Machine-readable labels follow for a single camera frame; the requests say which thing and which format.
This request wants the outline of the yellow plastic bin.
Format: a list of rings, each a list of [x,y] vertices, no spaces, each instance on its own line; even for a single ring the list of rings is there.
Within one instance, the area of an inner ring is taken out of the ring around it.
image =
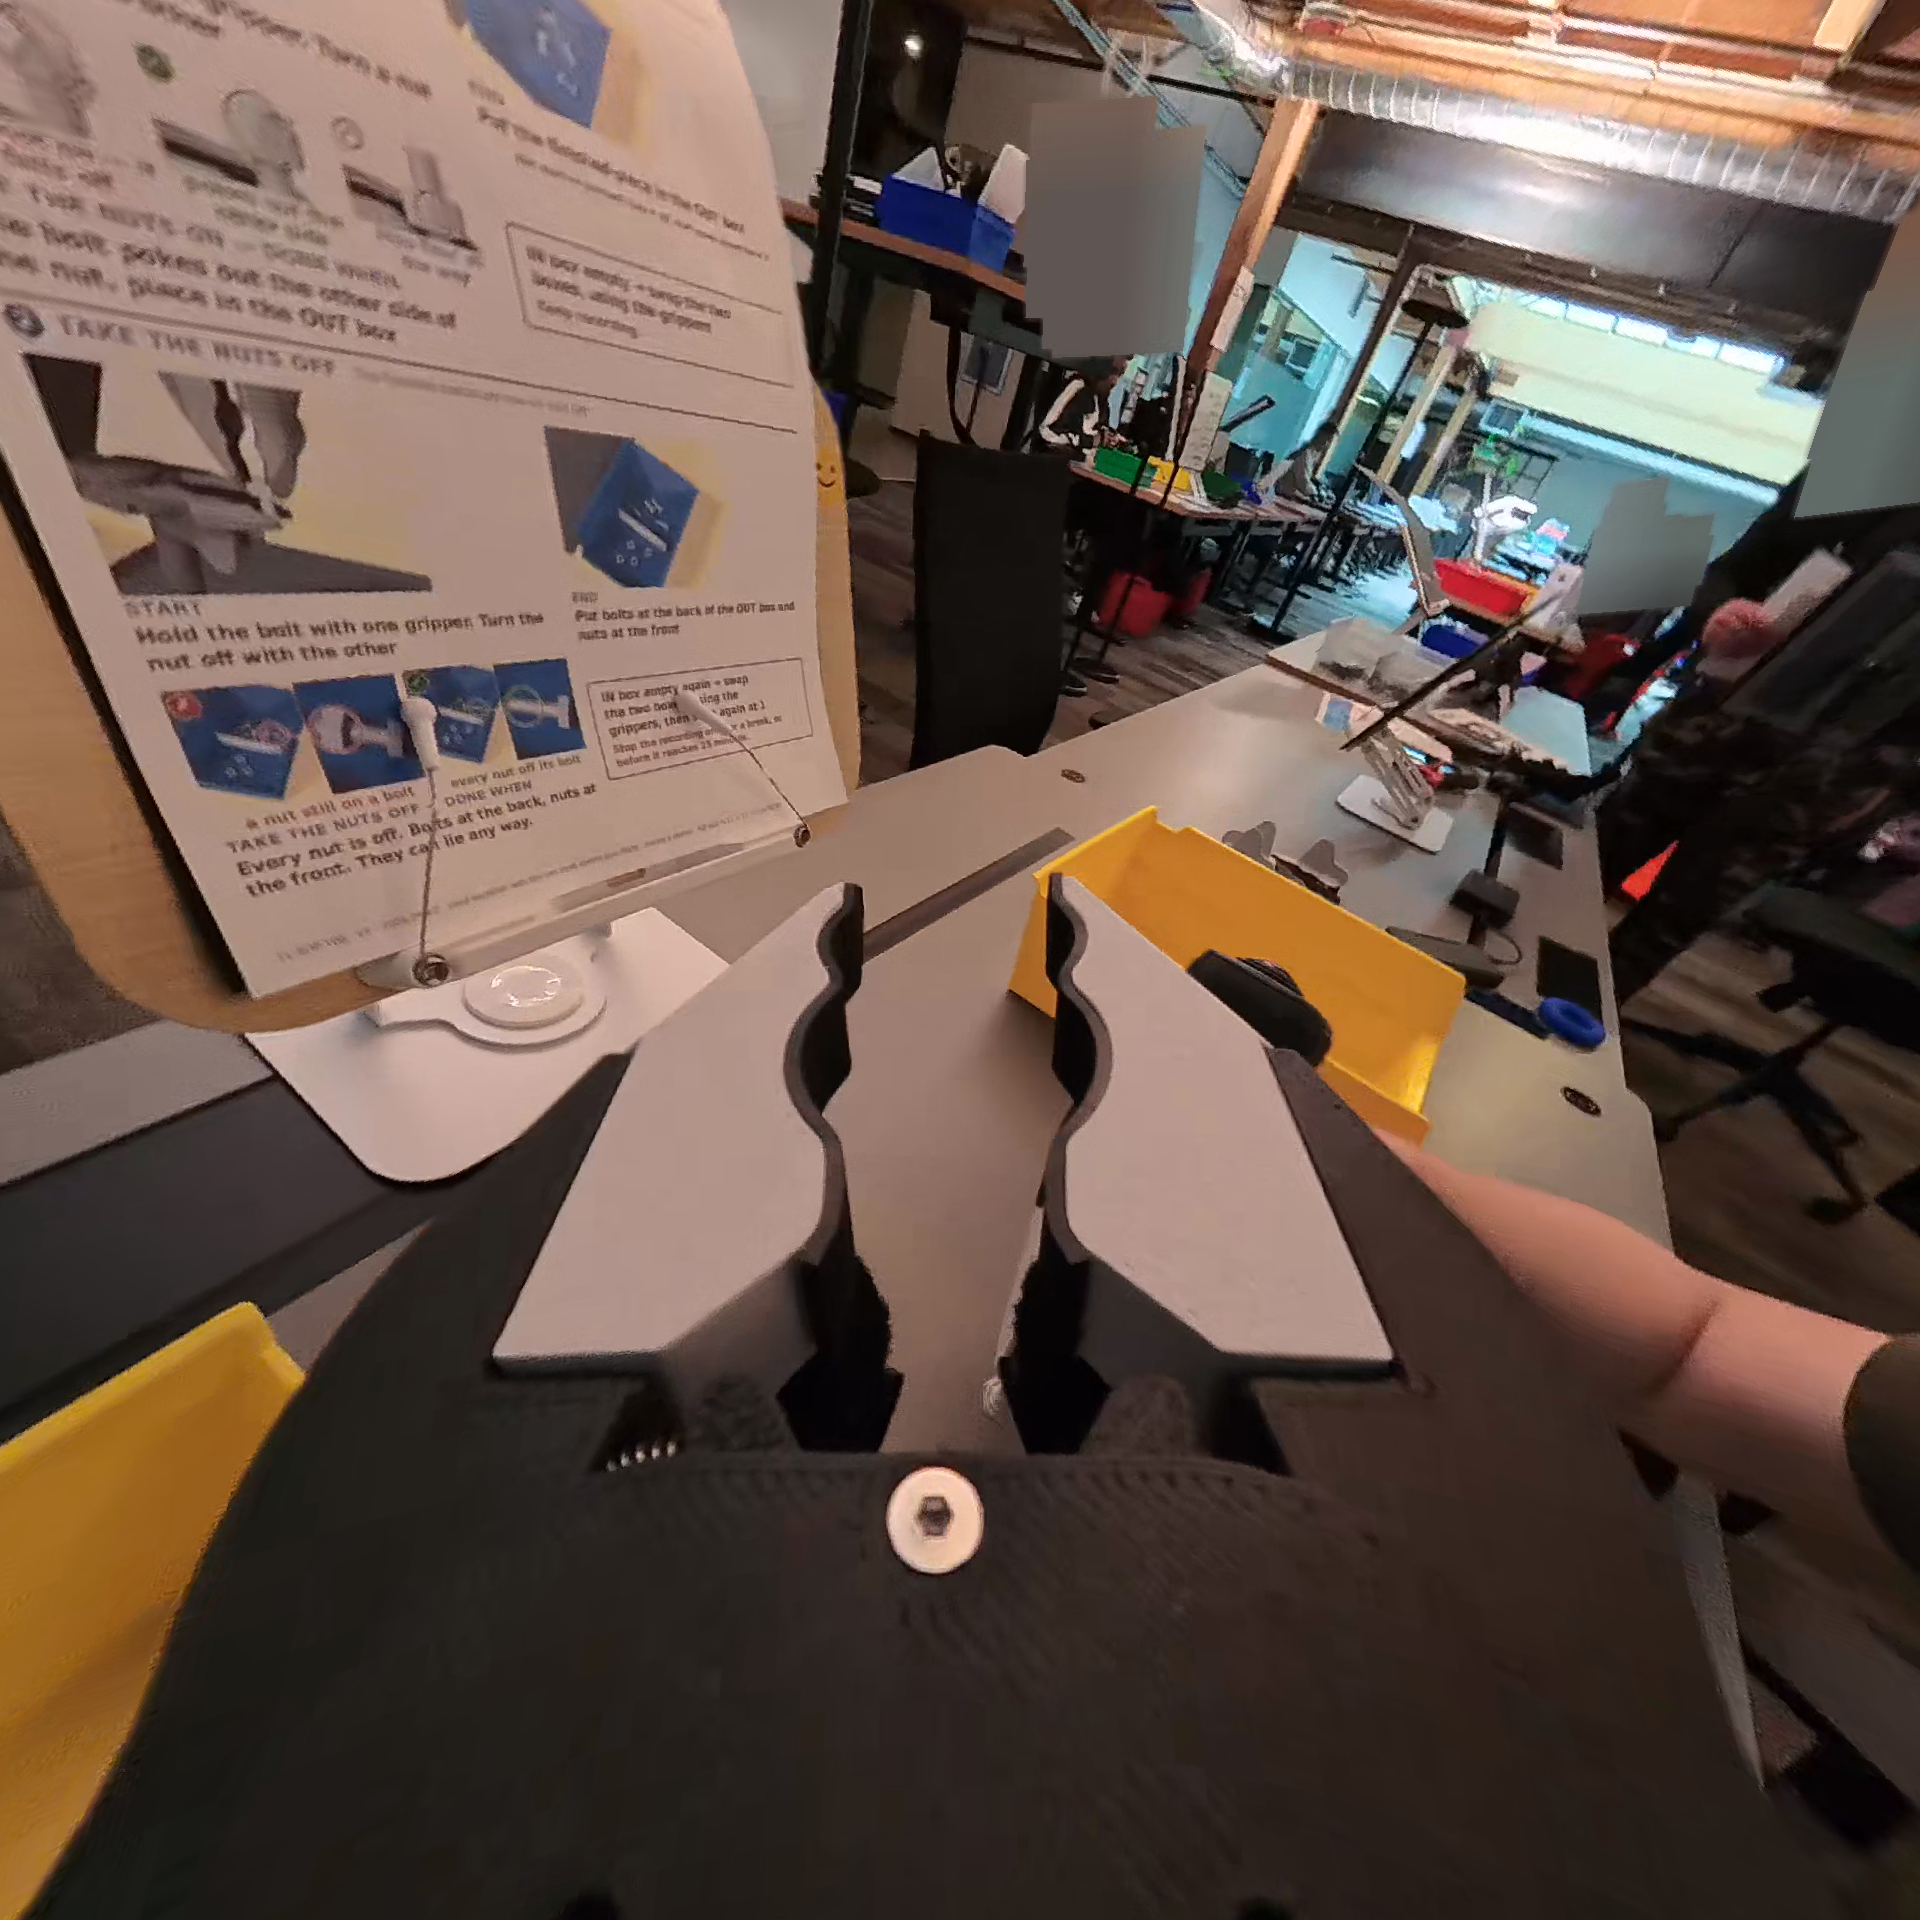
[[[1055,1010],[1044,974],[1044,893],[1055,875],[1078,877],[1179,965],[1221,950],[1287,969],[1332,1025],[1321,1077],[1375,1129],[1416,1147],[1431,1139],[1425,1095],[1465,1004],[1460,974],[1250,851],[1141,808],[1035,877],[1011,993],[1040,1014]]]
[[[267,1316],[236,1303],[5,1443],[5,1914],[82,1825],[297,1386]]]

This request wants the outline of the blue storage bin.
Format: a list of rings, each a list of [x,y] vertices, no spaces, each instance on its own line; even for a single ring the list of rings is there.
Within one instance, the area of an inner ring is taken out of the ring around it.
[[[992,203],[974,203],[962,191],[911,179],[889,174],[877,197],[879,231],[954,251],[976,267],[1003,272],[1016,248],[1016,224]]]

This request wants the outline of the desktop tablet stand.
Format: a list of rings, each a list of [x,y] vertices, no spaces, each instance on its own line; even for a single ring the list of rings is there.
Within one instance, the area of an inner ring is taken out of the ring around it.
[[[1318,720],[1382,785],[1386,813],[1416,831],[1445,790],[1586,804],[1590,726],[1542,670],[1577,662],[1577,623],[1421,613],[1340,675]]]

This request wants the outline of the person's right forearm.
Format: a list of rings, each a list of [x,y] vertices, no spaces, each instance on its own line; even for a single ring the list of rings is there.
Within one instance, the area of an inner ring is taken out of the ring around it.
[[[1573,1344],[1635,1442],[1917,1571],[1917,1335],[1724,1282],[1612,1214],[1382,1139]]]

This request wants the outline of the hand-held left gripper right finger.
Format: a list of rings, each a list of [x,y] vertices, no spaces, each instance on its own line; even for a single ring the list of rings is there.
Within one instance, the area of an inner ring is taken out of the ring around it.
[[[1078,877],[1044,893],[1054,1073],[1036,1247],[1011,1301],[999,1386],[1028,1450],[1078,1450],[1131,1379],[1171,1379],[1216,1450],[1253,1435],[1263,1379],[1382,1383],[1396,1350],[1287,1068]]]

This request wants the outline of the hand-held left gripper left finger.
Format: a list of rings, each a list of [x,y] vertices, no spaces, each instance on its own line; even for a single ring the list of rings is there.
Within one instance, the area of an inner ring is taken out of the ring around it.
[[[901,1378],[829,1125],[863,941],[863,890],[829,881],[635,1044],[496,1337],[502,1374],[638,1378],[681,1414],[752,1379],[803,1447],[879,1447]]]

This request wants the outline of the black upright panel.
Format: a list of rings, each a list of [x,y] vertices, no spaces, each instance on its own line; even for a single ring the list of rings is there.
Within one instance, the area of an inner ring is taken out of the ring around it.
[[[911,769],[1036,755],[1064,693],[1073,463],[918,438]]]

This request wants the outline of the black desk panel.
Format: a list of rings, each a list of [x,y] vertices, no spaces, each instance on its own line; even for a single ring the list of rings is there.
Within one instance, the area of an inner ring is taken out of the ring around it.
[[[5,1435],[229,1303],[286,1307],[469,1178],[374,1178],[239,1036],[150,1023],[5,1069]]]

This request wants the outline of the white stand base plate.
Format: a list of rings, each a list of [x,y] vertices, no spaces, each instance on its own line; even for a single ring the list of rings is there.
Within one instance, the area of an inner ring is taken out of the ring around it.
[[[438,1183],[515,1147],[722,974],[722,955],[643,909],[251,1044],[374,1178]]]

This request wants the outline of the printed instruction sheet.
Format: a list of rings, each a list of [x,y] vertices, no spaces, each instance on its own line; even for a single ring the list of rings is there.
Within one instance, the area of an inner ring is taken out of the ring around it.
[[[5,509],[251,995],[849,797],[722,2],[5,2]]]

